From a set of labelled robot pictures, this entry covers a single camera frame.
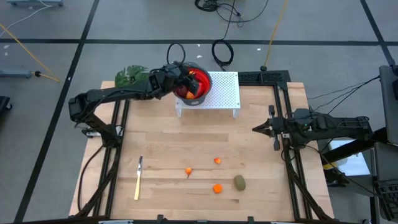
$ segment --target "concrete floor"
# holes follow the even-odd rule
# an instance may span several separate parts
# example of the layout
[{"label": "concrete floor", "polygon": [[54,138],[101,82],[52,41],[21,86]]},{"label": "concrete floor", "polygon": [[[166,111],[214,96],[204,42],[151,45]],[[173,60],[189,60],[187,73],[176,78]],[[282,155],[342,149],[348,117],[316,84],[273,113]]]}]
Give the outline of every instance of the concrete floor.
[{"label": "concrete floor", "polygon": [[[367,0],[385,41],[398,41],[398,1]],[[65,0],[64,7],[43,10],[11,28],[21,39],[80,39],[94,0]],[[265,1],[240,1],[237,9],[245,19],[258,14]],[[264,14],[241,28],[231,24],[226,39],[269,40],[283,1],[269,0]],[[12,7],[0,2],[0,23],[8,24],[33,12],[28,7]],[[88,39],[219,39],[227,23],[215,12],[196,9],[185,0],[100,0]],[[377,41],[359,0],[290,1],[275,36],[276,40]],[[12,222],[39,154],[55,105],[70,69],[75,44],[26,44],[61,79],[1,78],[0,95],[10,96],[14,108],[0,124],[0,223]],[[78,61],[68,100],[103,80],[112,80],[121,68],[143,65],[149,68],[165,63],[168,44],[85,44]],[[218,71],[211,45],[185,44],[187,61],[210,71]],[[264,63],[267,45],[233,45],[235,58],[230,71],[255,71]],[[398,60],[398,47],[389,47]],[[220,59],[228,51],[217,46]],[[178,60],[179,51],[170,58]],[[269,70],[289,70],[293,82],[304,82],[307,96],[344,88],[378,75],[387,64],[380,46],[274,45]],[[41,70],[18,44],[0,42],[0,67]],[[314,107],[330,100],[310,101]],[[37,181],[24,221],[65,218],[72,202],[86,138],[73,128],[63,105],[47,157]],[[332,106],[321,112],[328,112]],[[370,117],[373,129],[383,127],[381,88],[372,82],[342,103],[333,116]],[[346,222],[369,218],[368,198],[342,190],[330,190],[335,217]]]}]

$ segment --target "kiwi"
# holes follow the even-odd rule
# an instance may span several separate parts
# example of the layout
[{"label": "kiwi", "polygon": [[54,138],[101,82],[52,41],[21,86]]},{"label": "kiwi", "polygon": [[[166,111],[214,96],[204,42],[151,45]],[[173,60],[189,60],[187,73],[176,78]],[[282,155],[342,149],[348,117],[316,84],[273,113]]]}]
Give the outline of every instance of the kiwi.
[{"label": "kiwi", "polygon": [[246,182],[244,181],[242,175],[237,175],[234,177],[234,184],[238,191],[242,191],[246,188]]}]

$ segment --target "white perforated rack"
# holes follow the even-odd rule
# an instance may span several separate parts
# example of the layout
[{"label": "white perforated rack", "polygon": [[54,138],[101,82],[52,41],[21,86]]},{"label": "white perforated rack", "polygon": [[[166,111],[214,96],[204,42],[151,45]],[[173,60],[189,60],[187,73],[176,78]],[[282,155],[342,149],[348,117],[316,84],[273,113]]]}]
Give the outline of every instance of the white perforated rack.
[{"label": "white perforated rack", "polygon": [[181,118],[183,109],[190,110],[233,110],[233,118],[237,118],[241,108],[239,97],[239,80],[237,72],[209,72],[213,82],[204,102],[197,106],[188,106],[176,97],[175,110]]}]

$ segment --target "yellow cable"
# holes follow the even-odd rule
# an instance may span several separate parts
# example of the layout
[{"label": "yellow cable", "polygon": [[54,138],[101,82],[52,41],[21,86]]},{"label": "yellow cable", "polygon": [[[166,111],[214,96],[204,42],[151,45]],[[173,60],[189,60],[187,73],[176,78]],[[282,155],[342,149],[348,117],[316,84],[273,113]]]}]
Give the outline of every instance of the yellow cable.
[{"label": "yellow cable", "polygon": [[267,65],[269,55],[271,54],[272,40],[274,40],[274,36],[275,36],[276,30],[278,29],[279,23],[280,23],[280,21],[282,20],[282,17],[283,17],[283,15],[284,15],[285,10],[286,10],[286,5],[287,5],[287,2],[288,2],[288,1],[289,1],[289,0],[285,0],[284,6],[283,6],[283,8],[282,8],[282,10],[281,10],[281,12],[280,12],[280,14],[279,14],[278,21],[276,22],[274,31],[272,32],[271,40],[269,41],[269,45],[268,45],[267,58],[266,58],[266,62],[264,62],[264,66]]},{"label": "yellow cable", "polygon": [[52,76],[55,76],[54,73],[51,71],[51,69],[47,68],[40,60],[38,60],[34,54],[32,54],[18,39],[15,37],[12,33],[10,33],[7,28],[5,28],[2,24],[0,24],[0,27],[8,33],[37,63],[39,63],[44,69],[46,69],[48,72],[51,73]]},{"label": "yellow cable", "polygon": [[51,77],[51,76],[49,76],[49,75],[44,75],[43,73],[39,73],[39,75],[40,75],[40,76],[43,76],[43,77],[45,77],[45,78],[49,78],[49,79],[51,79],[51,80],[54,80],[54,81],[56,81],[56,82],[60,82],[60,80],[59,80],[58,78],[53,78],[53,77]]}]

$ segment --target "wooden tabletop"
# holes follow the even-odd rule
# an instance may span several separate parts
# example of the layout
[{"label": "wooden tabletop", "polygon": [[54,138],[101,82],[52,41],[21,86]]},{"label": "wooden tabletop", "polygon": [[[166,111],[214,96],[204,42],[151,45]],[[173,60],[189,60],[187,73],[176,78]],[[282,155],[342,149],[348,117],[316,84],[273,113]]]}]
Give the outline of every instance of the wooden tabletop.
[{"label": "wooden tabletop", "polygon": [[[103,82],[102,88],[113,85]],[[303,83],[288,83],[288,86],[292,110],[307,108]],[[177,118],[173,94],[162,100],[131,101],[111,218],[154,220],[163,214],[169,220],[247,220],[253,216],[256,221],[294,221],[281,151],[273,150],[273,140],[268,136],[251,131],[266,121],[268,106],[275,105],[272,87],[241,86],[240,96],[237,119],[232,118],[231,110],[183,110],[182,117]],[[284,105],[282,92],[280,96]],[[113,107],[114,103],[100,105],[96,115],[110,123]],[[88,140],[82,167],[100,145],[100,138]],[[135,201],[141,154],[144,155],[141,195]],[[98,186],[103,155],[104,149],[85,172],[82,205]],[[309,192],[326,214],[333,217],[318,153],[306,148],[301,155]],[[216,157],[221,158],[220,165],[214,163]],[[186,167],[193,169],[189,179]],[[242,192],[233,185],[238,174],[246,180]],[[222,193],[213,192],[215,184],[223,186]],[[71,215],[78,211],[77,187]],[[304,218],[302,197],[298,189],[297,192]],[[106,190],[102,214],[107,195]]]}]

